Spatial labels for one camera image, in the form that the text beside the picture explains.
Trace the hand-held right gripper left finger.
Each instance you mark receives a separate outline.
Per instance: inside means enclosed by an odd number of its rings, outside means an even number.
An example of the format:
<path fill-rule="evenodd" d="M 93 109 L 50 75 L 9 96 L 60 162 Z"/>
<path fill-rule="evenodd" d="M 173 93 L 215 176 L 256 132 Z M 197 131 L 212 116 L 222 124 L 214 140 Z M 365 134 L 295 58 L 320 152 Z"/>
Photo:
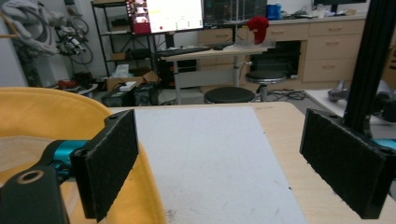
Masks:
<path fill-rule="evenodd" d="M 117 198 L 139 153 L 135 114 L 121 111 L 105 128 L 70 155 L 86 218 L 101 221 Z"/>

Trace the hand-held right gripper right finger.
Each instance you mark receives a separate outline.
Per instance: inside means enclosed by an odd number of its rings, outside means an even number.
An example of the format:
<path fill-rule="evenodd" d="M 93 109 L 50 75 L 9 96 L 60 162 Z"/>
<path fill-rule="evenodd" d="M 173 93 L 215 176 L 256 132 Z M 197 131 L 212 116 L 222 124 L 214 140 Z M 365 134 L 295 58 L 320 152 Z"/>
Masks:
<path fill-rule="evenodd" d="M 378 219 L 396 174 L 396 150 L 347 127 L 329 112 L 307 109 L 300 153 L 362 219 Z"/>

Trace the grey metal device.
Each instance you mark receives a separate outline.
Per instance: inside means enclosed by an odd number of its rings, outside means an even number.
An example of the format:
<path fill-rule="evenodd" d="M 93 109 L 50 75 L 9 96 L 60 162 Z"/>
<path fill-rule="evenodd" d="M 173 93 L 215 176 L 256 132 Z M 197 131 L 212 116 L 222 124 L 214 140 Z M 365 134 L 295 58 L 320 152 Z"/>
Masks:
<path fill-rule="evenodd" d="M 345 88 L 345 81 L 340 80 L 336 87 L 328 91 L 329 100 L 333 103 L 339 100 L 346 100 L 349 95 L 349 89 Z"/>

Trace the black equipment case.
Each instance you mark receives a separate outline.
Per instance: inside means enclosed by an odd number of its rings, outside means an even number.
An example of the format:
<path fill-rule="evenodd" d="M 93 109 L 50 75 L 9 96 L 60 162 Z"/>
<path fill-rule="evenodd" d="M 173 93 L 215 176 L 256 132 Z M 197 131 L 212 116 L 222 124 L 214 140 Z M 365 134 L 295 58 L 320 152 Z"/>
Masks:
<path fill-rule="evenodd" d="M 159 90 L 153 82 L 129 87 L 126 84 L 116 86 L 102 98 L 107 107 L 146 106 L 159 104 Z"/>

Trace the cardboard box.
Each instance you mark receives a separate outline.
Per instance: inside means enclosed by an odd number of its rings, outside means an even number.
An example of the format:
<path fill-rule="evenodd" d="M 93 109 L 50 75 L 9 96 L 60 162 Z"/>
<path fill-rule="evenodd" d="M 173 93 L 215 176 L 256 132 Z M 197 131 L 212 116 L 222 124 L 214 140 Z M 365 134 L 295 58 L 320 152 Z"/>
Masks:
<path fill-rule="evenodd" d="M 134 75 L 133 77 L 109 77 L 106 80 L 106 89 L 113 91 L 117 87 L 126 84 L 127 82 L 133 81 L 137 86 L 146 82 L 158 83 L 161 79 L 153 71 L 148 71 L 146 74 Z"/>

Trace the white tissue box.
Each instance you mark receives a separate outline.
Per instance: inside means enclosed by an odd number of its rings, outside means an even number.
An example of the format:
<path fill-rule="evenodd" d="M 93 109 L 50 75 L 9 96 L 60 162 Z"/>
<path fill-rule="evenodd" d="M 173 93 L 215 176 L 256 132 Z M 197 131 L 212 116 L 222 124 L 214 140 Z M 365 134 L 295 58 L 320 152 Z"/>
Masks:
<path fill-rule="evenodd" d="M 128 64 L 119 64 L 116 67 L 115 72 L 112 74 L 113 77 L 124 78 L 129 76 L 129 65 Z"/>

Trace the white mat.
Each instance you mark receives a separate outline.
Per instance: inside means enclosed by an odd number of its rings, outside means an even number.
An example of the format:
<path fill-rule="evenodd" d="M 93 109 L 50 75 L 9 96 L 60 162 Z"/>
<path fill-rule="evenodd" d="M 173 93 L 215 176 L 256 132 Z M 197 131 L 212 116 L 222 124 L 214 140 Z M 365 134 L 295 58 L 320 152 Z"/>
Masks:
<path fill-rule="evenodd" d="M 251 107 L 135 113 L 168 224 L 306 224 Z"/>

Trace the beige drawer cabinet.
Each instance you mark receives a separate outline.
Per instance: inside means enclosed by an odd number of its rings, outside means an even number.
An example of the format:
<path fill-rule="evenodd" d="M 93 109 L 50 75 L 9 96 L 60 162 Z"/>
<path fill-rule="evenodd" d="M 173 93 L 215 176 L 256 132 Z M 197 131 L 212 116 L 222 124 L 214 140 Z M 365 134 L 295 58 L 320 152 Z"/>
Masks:
<path fill-rule="evenodd" d="M 365 23 L 363 15 L 324 19 L 271 21 L 267 37 L 280 44 L 298 41 L 300 57 L 295 78 L 275 90 L 329 89 L 352 79 Z"/>

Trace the black round stool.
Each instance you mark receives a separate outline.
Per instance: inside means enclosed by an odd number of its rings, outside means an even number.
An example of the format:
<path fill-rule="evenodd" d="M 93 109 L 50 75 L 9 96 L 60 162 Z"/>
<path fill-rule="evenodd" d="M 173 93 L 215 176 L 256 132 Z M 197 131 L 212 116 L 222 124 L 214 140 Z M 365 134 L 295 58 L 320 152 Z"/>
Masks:
<path fill-rule="evenodd" d="M 286 75 L 275 71 L 252 71 L 245 74 L 246 81 L 260 85 L 260 101 L 267 99 L 267 87 L 270 84 L 282 83 L 286 80 Z"/>
<path fill-rule="evenodd" d="M 210 104 L 248 103 L 254 99 L 255 94 L 252 91 L 240 87 L 216 88 L 204 95 L 205 102 Z"/>

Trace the black metal shelf rack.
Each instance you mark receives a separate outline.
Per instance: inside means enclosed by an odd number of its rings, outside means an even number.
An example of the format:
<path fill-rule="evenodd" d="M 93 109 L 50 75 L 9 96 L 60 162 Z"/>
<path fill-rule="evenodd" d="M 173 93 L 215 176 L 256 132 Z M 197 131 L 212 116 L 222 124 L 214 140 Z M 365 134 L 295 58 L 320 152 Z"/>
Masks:
<path fill-rule="evenodd" d="M 134 33 L 127 0 L 92 0 L 91 6 L 107 75 L 119 64 L 152 69 L 151 38 Z"/>

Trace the black keyboard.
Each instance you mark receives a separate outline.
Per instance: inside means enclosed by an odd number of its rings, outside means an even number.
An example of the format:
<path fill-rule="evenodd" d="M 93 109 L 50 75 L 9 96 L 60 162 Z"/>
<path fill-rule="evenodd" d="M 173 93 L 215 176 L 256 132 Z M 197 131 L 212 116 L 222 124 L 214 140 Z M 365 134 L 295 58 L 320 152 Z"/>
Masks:
<path fill-rule="evenodd" d="M 208 47 L 194 47 L 194 48 L 183 48 L 183 49 L 167 49 L 157 52 L 158 57 L 170 57 L 175 55 L 187 54 L 187 53 L 194 53 L 194 52 L 201 52 L 211 50 Z"/>

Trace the light wooden desk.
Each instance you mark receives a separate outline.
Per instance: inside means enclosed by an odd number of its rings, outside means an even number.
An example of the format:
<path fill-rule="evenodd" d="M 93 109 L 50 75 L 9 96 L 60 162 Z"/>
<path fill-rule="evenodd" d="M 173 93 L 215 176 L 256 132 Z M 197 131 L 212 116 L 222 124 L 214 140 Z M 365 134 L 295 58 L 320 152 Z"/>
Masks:
<path fill-rule="evenodd" d="M 232 83 L 235 87 L 239 86 L 239 58 L 246 55 L 262 54 L 267 51 L 265 47 L 243 47 L 232 46 L 223 50 L 206 50 L 173 56 L 163 56 L 162 60 L 172 62 L 174 66 L 175 90 L 177 104 L 181 104 L 182 88 L 213 86 L 219 84 Z M 197 70 L 186 73 L 179 73 L 177 62 L 184 60 L 216 59 L 222 57 L 233 57 L 233 67 L 222 70 Z"/>

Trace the red cloth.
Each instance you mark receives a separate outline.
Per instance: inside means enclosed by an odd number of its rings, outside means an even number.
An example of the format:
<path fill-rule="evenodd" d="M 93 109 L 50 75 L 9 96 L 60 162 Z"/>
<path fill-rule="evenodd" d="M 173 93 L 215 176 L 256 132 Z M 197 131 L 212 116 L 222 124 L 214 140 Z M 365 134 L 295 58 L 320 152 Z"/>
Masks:
<path fill-rule="evenodd" d="M 264 16 L 255 16 L 247 22 L 247 28 L 254 34 L 254 44 L 260 45 L 266 37 L 269 21 Z"/>

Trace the bright white screen monitor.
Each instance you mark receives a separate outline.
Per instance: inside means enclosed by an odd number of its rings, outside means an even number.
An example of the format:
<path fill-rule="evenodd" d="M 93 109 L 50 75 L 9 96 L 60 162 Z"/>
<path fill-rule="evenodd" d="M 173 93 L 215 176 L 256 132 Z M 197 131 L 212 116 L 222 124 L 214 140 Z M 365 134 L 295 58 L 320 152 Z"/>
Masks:
<path fill-rule="evenodd" d="M 204 28 L 202 0 L 125 0 L 125 4 L 136 35 Z"/>

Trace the blue container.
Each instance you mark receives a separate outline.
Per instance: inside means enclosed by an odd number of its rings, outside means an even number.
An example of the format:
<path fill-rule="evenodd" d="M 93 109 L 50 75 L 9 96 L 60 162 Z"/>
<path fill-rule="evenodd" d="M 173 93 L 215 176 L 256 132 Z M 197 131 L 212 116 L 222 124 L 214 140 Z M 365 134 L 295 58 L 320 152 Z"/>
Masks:
<path fill-rule="evenodd" d="M 279 21 L 282 19 L 282 6 L 279 2 L 270 4 L 266 8 L 266 17 L 269 21 Z"/>

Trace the dark screen monitor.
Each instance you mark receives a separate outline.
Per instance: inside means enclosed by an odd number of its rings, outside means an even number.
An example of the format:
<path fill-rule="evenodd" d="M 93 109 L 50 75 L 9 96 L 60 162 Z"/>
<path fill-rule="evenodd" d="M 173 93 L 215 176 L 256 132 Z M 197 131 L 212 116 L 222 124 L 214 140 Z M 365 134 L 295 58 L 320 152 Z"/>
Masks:
<path fill-rule="evenodd" d="M 266 14 L 267 0 L 203 0 L 204 26 L 249 21 Z"/>

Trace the black metal stand post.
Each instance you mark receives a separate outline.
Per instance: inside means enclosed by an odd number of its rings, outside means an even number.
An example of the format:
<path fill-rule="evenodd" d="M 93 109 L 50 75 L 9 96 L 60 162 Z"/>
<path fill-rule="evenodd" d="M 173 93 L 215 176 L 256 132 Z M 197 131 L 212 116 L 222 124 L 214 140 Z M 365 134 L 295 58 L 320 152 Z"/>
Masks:
<path fill-rule="evenodd" d="M 396 0 L 371 0 L 344 115 L 346 126 L 367 137 L 395 26 Z"/>

